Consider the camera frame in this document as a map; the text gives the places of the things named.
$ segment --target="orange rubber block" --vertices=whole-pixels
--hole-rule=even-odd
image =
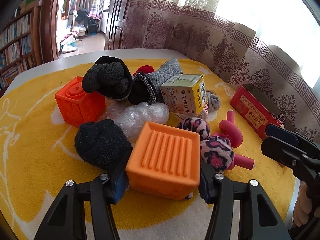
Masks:
[[[106,109],[104,96],[97,91],[86,93],[82,77],[75,77],[55,95],[64,121],[79,127],[85,122],[95,122]]]
[[[125,171],[134,190],[183,199],[200,183],[200,135],[145,122]]]

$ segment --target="pink leopard print plush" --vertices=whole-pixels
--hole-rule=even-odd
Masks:
[[[210,135],[209,124],[197,117],[187,118],[180,122],[177,128],[200,134],[200,141],[207,139]]]
[[[235,156],[229,139],[218,136],[201,141],[200,154],[202,160],[211,164],[217,173],[223,173]]]

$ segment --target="white table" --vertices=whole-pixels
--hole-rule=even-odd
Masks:
[[[24,82],[31,78],[39,77],[45,74],[56,72],[59,70],[75,67],[79,64],[95,62],[101,56],[117,57],[120,59],[129,58],[188,58],[175,50],[169,49],[114,49],[102,50],[90,53],[79,54],[71,57],[60,58],[43,65],[29,69],[19,74],[10,84],[6,93],[10,90],[21,86]]]
[[[174,50],[168,50],[168,49],[115,49],[115,50],[104,50],[104,51],[96,51],[96,52],[90,52],[90,53],[84,53],[80,55],[75,55],[71,57],[61,58],[57,59],[52,62],[45,63],[43,65],[34,67],[32,69],[29,69],[28,71],[25,71],[21,74],[19,74],[13,82],[8,87],[7,91],[4,93],[8,93],[12,89],[15,89],[22,85],[24,82],[39,77],[45,74],[49,74],[55,71],[67,69],[74,67],[79,64],[85,64],[90,62],[95,62],[99,57],[101,56],[110,56],[110,57],[118,57],[120,59],[132,59],[132,58],[166,58],[166,59],[172,59],[172,58],[188,58],[181,53],[174,51]],[[298,197],[298,191],[299,191],[299,180],[296,180],[293,196],[291,200],[291,204],[288,209],[288,213],[286,216],[286,219],[284,223],[286,224],[287,228],[291,227],[292,224],[292,216],[293,216],[293,208],[294,204]],[[235,201],[234,205],[234,214],[237,214],[235,219],[236,221],[233,221],[233,227],[232,228],[232,239],[237,239],[237,228],[239,226],[239,212],[240,212],[240,202]]]

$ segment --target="metal bolt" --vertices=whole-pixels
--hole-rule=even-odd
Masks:
[[[224,176],[223,176],[223,174],[221,174],[221,173],[217,173],[217,174],[215,175],[215,178],[216,178],[216,179],[219,179],[219,180],[222,180],[222,179],[224,179]]]
[[[68,180],[67,182],[66,182],[66,186],[67,187],[71,187],[72,185],[73,185],[73,183],[74,183],[74,181],[73,180]]]
[[[259,182],[256,181],[255,179],[250,180],[250,184],[254,187],[257,187],[259,185]]]
[[[109,179],[109,175],[106,174],[106,173],[103,173],[103,174],[101,174],[101,175],[99,176],[99,178],[100,178],[101,180],[107,180],[107,179]]]

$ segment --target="wooden floor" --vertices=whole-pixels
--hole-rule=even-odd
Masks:
[[[59,58],[70,57],[78,54],[104,50],[105,37],[101,33],[93,36],[88,34],[87,37],[82,36],[82,37],[79,37],[78,39],[79,41],[76,43],[77,50],[73,52],[61,54]]]

